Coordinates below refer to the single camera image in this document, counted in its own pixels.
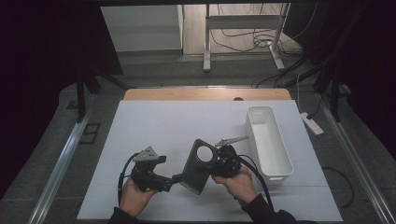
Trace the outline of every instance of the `table leg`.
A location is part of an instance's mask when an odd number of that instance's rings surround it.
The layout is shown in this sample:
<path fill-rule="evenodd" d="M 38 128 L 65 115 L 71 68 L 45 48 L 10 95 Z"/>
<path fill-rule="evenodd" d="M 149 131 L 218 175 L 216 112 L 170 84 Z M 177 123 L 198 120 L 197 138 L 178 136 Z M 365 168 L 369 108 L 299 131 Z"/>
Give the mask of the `table leg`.
<path fill-rule="evenodd" d="M 270 47 L 268 48 L 271 51 L 278 71 L 285 70 L 285 65 L 283 65 L 282 60 L 279 57 L 279 53 L 277 52 L 277 42 L 279 41 L 280 34 L 282 33 L 283 24 L 285 23 L 286 13 L 288 12 L 289 5 L 290 3 L 286 3 L 285 6 L 282 8 L 282 11 L 280 12 L 280 17 L 277 23 L 274 39 Z"/>
<path fill-rule="evenodd" d="M 205 50 L 204 50 L 204 71 L 210 72 L 210 16 L 209 4 L 206 4 L 206 17 L 205 17 Z"/>

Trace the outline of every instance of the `cable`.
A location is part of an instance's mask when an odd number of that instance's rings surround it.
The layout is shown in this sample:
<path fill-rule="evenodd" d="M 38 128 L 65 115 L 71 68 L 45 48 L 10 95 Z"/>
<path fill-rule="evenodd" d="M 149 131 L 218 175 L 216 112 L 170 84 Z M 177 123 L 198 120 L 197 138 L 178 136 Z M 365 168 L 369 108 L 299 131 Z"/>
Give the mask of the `cable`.
<path fill-rule="evenodd" d="M 232 48 L 232 47 L 230 47 L 230 46 L 223 45 L 223 44 L 220 44 L 219 42 L 217 42 L 216 39 L 215 39 L 215 37 L 213 36 L 212 30 L 210 30 L 210 34 L 212 35 L 212 39 L 213 39 L 213 41 L 214 41 L 216 44 L 218 44 L 218 45 L 220 45 L 220 46 L 223 46 L 224 48 L 227 48 L 227 49 L 233 49 L 233 50 L 239 51 L 239 52 L 248 52 L 248 51 L 252 51 L 252 50 L 254 50 L 254 49 L 256 48 L 256 47 L 254 47 L 254 48 L 252 48 L 252 49 L 234 49 L 234 48 Z"/>
<path fill-rule="evenodd" d="M 302 58 L 297 60 L 294 64 L 292 64 L 290 67 L 288 67 L 285 71 L 283 71 L 280 76 L 276 79 L 274 83 L 274 88 L 277 88 L 277 82 L 284 77 L 288 72 L 292 71 L 293 69 L 299 67 L 301 64 L 303 64 L 308 58 L 304 55 Z"/>
<path fill-rule="evenodd" d="M 342 177 L 345 179 L 345 181 L 346 181 L 347 184 L 349 185 L 349 189 L 350 189 L 350 192 L 351 192 L 351 193 L 350 193 L 349 201 L 348 201 L 346 204 L 341 205 L 341 207 L 342 207 L 342 208 L 348 208 L 348 207 L 355 201 L 355 190 L 353 189 L 352 184 L 350 183 L 350 181 L 349 181 L 349 179 L 347 178 L 347 176 L 344 175 L 341 171 L 339 171 L 339 170 L 337 170 L 337 169 L 334 169 L 334 168 L 332 168 L 332 167 L 328 167 L 328 166 L 322 166 L 322 170 L 331 170 L 331 171 L 334 171 L 334 172 L 336 172 L 337 174 L 339 174 L 340 176 L 342 176 Z"/>
<path fill-rule="evenodd" d="M 251 161 L 251 162 L 253 163 L 253 165 L 254 165 L 254 168 L 256 168 L 256 170 L 259 170 L 259 169 L 257 168 L 257 165 L 256 165 L 256 163 L 254 162 L 254 160 L 251 159 L 249 156 L 243 155 L 243 154 L 238 155 L 238 156 L 240 156 L 240 157 L 246 157 L 246 158 L 250 159 L 250 161 Z"/>
<path fill-rule="evenodd" d="M 253 172 L 253 174 L 259 179 L 260 183 L 262 184 L 262 187 L 264 188 L 264 193 L 265 193 L 265 197 L 267 198 L 267 202 L 268 205 L 270 206 L 270 208 L 274 211 L 274 206 L 271 200 L 271 196 L 270 196 L 270 192 L 268 190 L 267 185 L 265 184 L 264 178 L 262 178 L 262 176 L 260 175 L 259 171 L 257 169 L 255 169 L 250 163 L 248 163 L 247 161 L 245 161 L 244 159 L 242 159 L 241 157 L 236 156 L 236 158 L 244 165 L 246 165 L 246 167 Z"/>
<path fill-rule="evenodd" d="M 269 79 L 271 79 L 271 78 L 273 78 L 273 77 L 278 77 L 278 76 L 280 76 L 280 74 L 274 75 L 274 76 L 271 76 L 271 77 L 268 77 L 268 78 L 265 78 L 265 79 L 261 80 L 261 81 L 256 85 L 256 88 L 255 88 L 255 89 L 259 88 L 259 86 L 260 86 L 264 81 L 267 81 L 267 80 L 269 80 Z"/>
<path fill-rule="evenodd" d="M 119 197 L 119 205 L 121 202 L 121 196 L 122 196 L 122 185 L 123 185 L 123 178 L 126 177 L 125 176 L 125 171 L 126 168 L 128 167 L 129 163 L 131 162 L 131 160 L 136 157 L 139 153 L 135 153 L 131 158 L 128 159 L 128 161 L 125 163 L 124 168 L 122 169 L 122 172 L 120 173 L 120 177 L 119 177 L 119 184 L 117 187 L 117 192 L 118 192 L 118 197 Z"/>
<path fill-rule="evenodd" d="M 311 24 L 312 20 L 314 19 L 314 16 L 315 16 L 315 13 L 316 13 L 316 11 L 317 11 L 317 8 L 318 8 L 318 3 L 315 4 L 314 12 L 312 13 L 311 19 L 309 20 L 309 22 L 308 22 L 308 24 L 305 26 L 305 28 L 304 28 L 299 34 L 297 34 L 297 35 L 295 35 L 294 37 L 291 37 L 289 40 L 285 41 L 285 43 L 286 43 L 286 42 L 289 42 L 289 41 L 291 41 L 291 40 L 294 40 L 294 38 L 300 36 L 303 32 L 305 32 L 305 30 L 309 27 L 309 25 Z"/>

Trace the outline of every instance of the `black cable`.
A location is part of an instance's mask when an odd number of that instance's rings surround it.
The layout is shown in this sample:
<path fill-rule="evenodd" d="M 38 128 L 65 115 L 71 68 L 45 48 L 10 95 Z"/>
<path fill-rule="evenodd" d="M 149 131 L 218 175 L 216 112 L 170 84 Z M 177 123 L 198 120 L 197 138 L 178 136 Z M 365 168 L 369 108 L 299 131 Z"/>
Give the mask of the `black cable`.
<path fill-rule="evenodd" d="M 251 159 L 249 156 L 243 155 L 243 154 L 238 155 L 238 156 L 240 156 L 240 157 L 242 156 L 242 157 L 246 157 L 246 158 L 250 159 L 251 163 L 253 163 L 253 165 L 254 165 L 254 168 L 256 168 L 256 170 L 259 170 L 259 169 L 257 168 L 257 165 L 256 165 L 256 163 L 254 162 L 254 160 Z"/>
<path fill-rule="evenodd" d="M 247 161 L 245 161 L 244 159 L 242 159 L 241 157 L 236 156 L 236 158 L 244 165 L 246 165 L 246 167 L 253 172 L 253 174 L 259 179 L 260 183 L 262 183 L 262 187 L 264 188 L 264 193 L 265 193 L 265 197 L 267 198 L 267 202 L 268 205 L 270 206 L 270 208 L 274 210 L 274 206 L 271 200 L 271 196 L 270 196 L 270 192 L 268 190 L 267 185 L 265 184 L 264 178 L 262 178 L 262 176 L 260 175 L 259 171 L 257 169 L 255 169 L 250 163 L 248 163 Z"/>
<path fill-rule="evenodd" d="M 349 201 L 348 201 L 346 204 L 341 205 L 342 208 L 348 208 L 348 207 L 355 201 L 355 190 L 353 189 L 352 184 L 350 183 L 350 181 L 349 181 L 349 179 L 347 178 L 347 176 L 344 175 L 341 171 L 339 171 L 339 170 L 337 170 L 337 169 L 334 169 L 334 168 L 332 168 L 332 167 L 328 167 L 328 166 L 322 166 L 322 170 L 331 170 L 331 171 L 334 171 L 334 172 L 336 172 L 337 174 L 339 174 L 340 176 L 342 176 L 342 177 L 345 179 L 345 181 L 348 183 L 349 189 L 350 189 L 350 192 L 351 192 L 351 193 L 350 193 L 350 198 L 349 198 Z"/>
<path fill-rule="evenodd" d="M 129 163 L 131 162 L 131 160 L 132 160 L 135 156 L 137 156 L 138 154 L 139 154 L 139 153 L 135 153 L 131 158 L 128 159 L 128 161 L 125 163 L 124 168 L 122 169 L 122 172 L 120 173 L 119 184 L 118 184 L 118 187 L 117 187 L 117 192 L 118 192 L 118 196 L 119 196 L 119 205 L 120 205 L 121 196 L 122 196 L 123 178 L 126 177 L 126 176 L 125 176 L 126 168 L 128 168 L 128 165 L 129 165 Z"/>
<path fill-rule="evenodd" d="M 283 71 L 281 74 L 279 74 L 279 77 L 276 79 L 274 82 L 274 88 L 277 87 L 276 83 L 284 77 L 288 72 L 292 71 L 293 69 L 299 67 L 301 64 L 303 64 L 306 60 L 308 60 L 308 57 L 303 56 L 299 60 L 297 60 L 294 64 L 292 64 L 290 67 L 288 67 L 285 71 Z"/>
<path fill-rule="evenodd" d="M 273 77 L 278 77 L 278 76 L 280 76 L 280 74 L 274 75 L 274 76 L 271 76 L 271 77 L 267 77 L 267 78 L 261 80 L 261 81 L 256 85 L 256 89 L 259 88 L 259 86 L 260 86 L 264 81 L 268 81 L 269 79 L 271 79 L 271 78 L 273 78 Z"/>
<path fill-rule="evenodd" d="M 233 50 L 239 51 L 239 52 L 248 52 L 248 51 L 252 51 L 252 50 L 254 50 L 254 49 L 256 48 L 256 47 L 254 47 L 253 49 L 234 49 L 234 48 L 232 48 L 232 47 L 230 47 L 230 46 L 223 45 L 223 44 L 220 44 L 219 42 L 217 42 L 216 39 L 215 39 L 215 37 L 213 36 L 212 30 L 210 30 L 210 34 L 212 35 L 212 39 L 213 39 L 213 41 L 214 41 L 216 44 L 218 44 L 218 45 L 220 45 L 220 46 L 223 46 L 224 48 L 227 48 L 227 49 L 233 49 Z"/>
<path fill-rule="evenodd" d="M 312 119 L 312 117 L 314 117 L 314 116 L 318 113 L 319 107 L 320 107 L 320 105 L 321 105 L 322 99 L 323 99 L 323 92 L 321 93 L 321 96 L 320 96 L 320 100 L 319 100 L 319 103 L 318 103 L 317 110 L 316 110 L 313 114 L 308 114 L 308 115 L 306 116 L 307 119 Z"/>

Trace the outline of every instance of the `white table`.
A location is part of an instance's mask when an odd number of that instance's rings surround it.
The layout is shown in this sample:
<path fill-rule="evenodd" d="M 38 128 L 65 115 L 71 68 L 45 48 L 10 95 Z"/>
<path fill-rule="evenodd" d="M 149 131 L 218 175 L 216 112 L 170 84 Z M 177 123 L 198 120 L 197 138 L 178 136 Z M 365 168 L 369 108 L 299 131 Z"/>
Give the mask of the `white table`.
<path fill-rule="evenodd" d="M 317 156 L 294 101 L 121 101 L 78 219 L 109 219 L 117 206 L 117 182 L 127 159 L 152 146 L 167 162 L 158 175 L 180 174 L 195 139 L 209 144 L 220 138 L 246 135 L 247 110 L 252 105 L 274 109 L 279 130 L 294 168 L 280 186 L 270 187 L 275 210 L 297 219 L 342 221 Z M 250 154 L 248 141 L 233 145 Z M 155 195 L 138 217 L 152 221 L 249 221 L 237 201 L 210 178 L 201 195 L 181 185 Z"/>

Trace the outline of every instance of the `white container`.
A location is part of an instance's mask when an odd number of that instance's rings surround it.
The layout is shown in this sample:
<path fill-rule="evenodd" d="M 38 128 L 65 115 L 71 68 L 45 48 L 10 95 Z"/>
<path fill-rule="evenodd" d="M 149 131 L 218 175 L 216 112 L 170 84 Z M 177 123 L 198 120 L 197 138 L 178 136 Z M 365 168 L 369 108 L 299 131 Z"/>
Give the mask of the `white container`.
<path fill-rule="evenodd" d="M 280 184 L 293 173 L 293 167 L 273 109 L 270 106 L 250 107 L 246 129 L 252 159 L 266 184 Z"/>

